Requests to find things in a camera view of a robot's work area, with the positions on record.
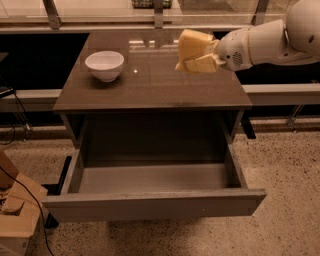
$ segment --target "table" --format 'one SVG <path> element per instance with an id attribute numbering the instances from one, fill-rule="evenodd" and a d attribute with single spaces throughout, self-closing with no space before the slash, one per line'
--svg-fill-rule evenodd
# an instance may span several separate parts
<path id="1" fill-rule="evenodd" d="M 266 196 L 232 145 L 248 96 L 232 72 L 175 71 L 180 33 L 90 34 L 54 106 L 75 146 L 61 194 L 43 201 L 59 222 L 251 215 Z M 125 56 L 114 82 L 84 65 L 99 50 Z"/>

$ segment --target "cabinet leg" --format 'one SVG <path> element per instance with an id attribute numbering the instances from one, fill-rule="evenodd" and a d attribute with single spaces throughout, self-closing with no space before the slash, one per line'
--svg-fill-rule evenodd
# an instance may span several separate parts
<path id="1" fill-rule="evenodd" d="M 49 195 L 56 195 L 56 196 L 60 195 L 64 180 L 66 178 L 66 175 L 69 169 L 70 162 L 71 162 L 71 156 L 67 156 L 62 168 L 62 172 L 61 172 L 58 184 L 43 185 L 45 188 L 48 189 Z M 49 213 L 46 224 L 45 224 L 45 228 L 51 229 L 51 228 L 57 228 L 58 226 L 59 226 L 59 222 L 51 215 L 51 213 Z"/>
<path id="2" fill-rule="evenodd" d="M 256 138 L 256 134 L 254 133 L 252 124 L 249 119 L 249 115 L 246 111 L 243 113 L 243 116 L 241 119 L 241 125 L 242 125 L 242 128 L 243 128 L 245 134 L 247 135 L 248 139 L 255 139 Z"/>

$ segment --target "drawer front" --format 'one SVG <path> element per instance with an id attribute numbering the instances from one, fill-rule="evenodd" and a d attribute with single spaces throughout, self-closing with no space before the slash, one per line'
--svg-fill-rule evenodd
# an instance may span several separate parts
<path id="1" fill-rule="evenodd" d="M 264 190 L 226 189 L 109 196 L 68 194 L 43 202 L 59 222 L 174 219 L 252 215 Z"/>

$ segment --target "gray countertop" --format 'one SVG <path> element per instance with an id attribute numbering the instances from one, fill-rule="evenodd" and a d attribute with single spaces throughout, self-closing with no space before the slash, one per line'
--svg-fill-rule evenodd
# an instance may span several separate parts
<path id="1" fill-rule="evenodd" d="M 176 40 L 181 31 L 92 32 L 59 96 L 59 113 L 119 110 L 249 109 L 251 102 L 233 72 L 214 74 L 175 71 Z M 113 82 L 94 78 L 85 66 L 93 52 L 115 50 L 125 57 L 121 75 Z"/>

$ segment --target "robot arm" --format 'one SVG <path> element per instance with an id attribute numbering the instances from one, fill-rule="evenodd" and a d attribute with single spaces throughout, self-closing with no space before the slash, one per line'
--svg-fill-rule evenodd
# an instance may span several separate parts
<path id="1" fill-rule="evenodd" d="M 287 21 L 265 23 L 232 31 L 220 41 L 212 55 L 216 66 L 238 71 L 253 65 L 304 65 L 320 61 L 319 0 L 301 0 Z"/>

